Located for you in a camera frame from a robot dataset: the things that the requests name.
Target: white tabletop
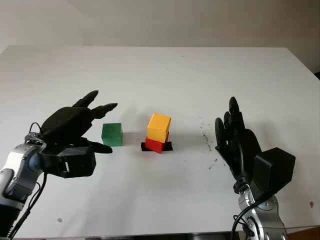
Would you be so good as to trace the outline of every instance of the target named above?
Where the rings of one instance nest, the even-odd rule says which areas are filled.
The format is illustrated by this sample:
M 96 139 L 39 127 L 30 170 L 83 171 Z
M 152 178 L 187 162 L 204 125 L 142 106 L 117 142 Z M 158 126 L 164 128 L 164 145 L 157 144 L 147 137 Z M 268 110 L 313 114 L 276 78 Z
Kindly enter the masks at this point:
M 119 105 L 85 137 L 102 142 L 103 123 L 124 132 L 124 146 L 96 155 L 92 176 L 50 175 L 17 237 L 229 231 L 240 208 L 214 120 L 231 96 L 263 151 L 296 156 L 292 182 L 276 195 L 285 226 L 320 224 L 319 81 L 285 48 L 9 47 L 0 89 L 1 165 L 31 122 L 92 90 L 91 107 Z M 172 117 L 174 151 L 141 152 L 153 112 Z

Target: red cube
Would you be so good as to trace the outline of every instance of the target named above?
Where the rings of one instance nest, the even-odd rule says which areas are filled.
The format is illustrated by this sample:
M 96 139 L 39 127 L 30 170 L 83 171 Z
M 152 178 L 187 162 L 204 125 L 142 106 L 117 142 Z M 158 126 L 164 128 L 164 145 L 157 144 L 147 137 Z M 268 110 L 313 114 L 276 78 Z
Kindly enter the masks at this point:
M 158 154 L 162 153 L 162 151 L 165 147 L 165 144 L 166 144 L 166 142 L 159 142 L 159 141 L 151 140 L 147 137 L 145 138 L 145 147 L 147 149 L 150 149 L 151 151 L 158 153 Z

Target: cable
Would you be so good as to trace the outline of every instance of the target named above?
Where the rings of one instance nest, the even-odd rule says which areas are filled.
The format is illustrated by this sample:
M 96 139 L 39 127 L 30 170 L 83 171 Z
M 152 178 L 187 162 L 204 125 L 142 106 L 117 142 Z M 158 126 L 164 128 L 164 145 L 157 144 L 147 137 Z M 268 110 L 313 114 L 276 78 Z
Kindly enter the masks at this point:
M 233 218 L 235 218 L 233 225 L 232 225 L 232 229 L 231 229 L 231 240 L 235 240 L 235 236 L 236 236 L 236 228 L 238 223 L 240 222 L 240 220 L 243 220 L 243 216 L 249 212 L 251 209 L 254 209 L 255 207 L 257 207 L 258 205 L 262 204 L 263 202 L 267 201 L 269 198 L 271 198 L 273 196 L 273 194 L 266 194 L 263 195 L 262 197 L 260 197 L 259 199 L 257 199 L 257 201 L 255 201 L 253 204 L 247 206 L 245 209 L 243 209 L 240 214 L 235 218 L 236 215 L 233 216 Z
M 31 213 L 31 209 L 34 207 L 34 205 L 36 204 L 36 202 L 38 201 L 42 191 L 45 188 L 46 182 L 47 182 L 47 173 L 45 172 L 43 174 L 43 181 L 42 181 L 42 185 L 41 187 L 35 192 L 35 194 L 32 196 L 32 198 L 30 199 L 28 208 L 26 209 L 26 211 L 24 212 L 24 214 L 22 215 L 22 217 L 19 219 L 19 221 L 16 223 L 16 225 L 14 226 L 13 230 L 10 232 L 10 234 L 8 235 L 9 239 L 13 239 L 14 236 L 16 235 L 16 233 L 18 232 L 18 230 L 20 229 L 21 225 L 24 223 L 24 221 L 27 219 L 27 217 L 29 216 L 29 214 Z
M 31 202 L 33 201 L 33 199 L 35 198 L 35 196 L 38 194 L 38 192 L 40 191 L 40 184 L 38 182 L 36 182 L 37 186 L 38 186 L 38 190 L 33 194 L 33 196 L 31 197 L 30 201 L 29 201 L 29 205 L 28 208 L 30 208 Z
M 34 121 L 33 123 L 31 123 L 30 128 L 29 128 L 29 133 L 31 133 L 31 129 L 32 129 L 32 127 L 33 127 L 34 125 L 37 125 L 37 126 L 38 126 L 40 135 L 42 135 L 42 130 L 41 130 L 40 125 L 39 125 L 39 123 L 37 123 L 37 122 L 35 122 L 35 121 Z

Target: yellow cube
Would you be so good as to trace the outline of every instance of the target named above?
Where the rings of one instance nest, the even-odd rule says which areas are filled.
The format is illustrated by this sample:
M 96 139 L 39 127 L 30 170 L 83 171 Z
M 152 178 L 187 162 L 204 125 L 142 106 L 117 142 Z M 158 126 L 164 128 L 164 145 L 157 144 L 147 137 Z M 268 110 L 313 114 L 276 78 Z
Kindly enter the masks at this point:
M 154 113 L 146 129 L 148 139 L 165 143 L 168 137 L 171 117 Z

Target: wall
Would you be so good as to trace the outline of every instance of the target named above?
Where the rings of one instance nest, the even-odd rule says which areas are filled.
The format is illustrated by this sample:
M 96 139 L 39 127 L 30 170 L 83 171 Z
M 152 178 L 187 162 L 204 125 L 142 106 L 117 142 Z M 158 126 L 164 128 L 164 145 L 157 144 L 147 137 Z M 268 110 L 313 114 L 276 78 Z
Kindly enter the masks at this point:
M 0 0 L 7 45 L 287 47 L 320 71 L 319 0 Z

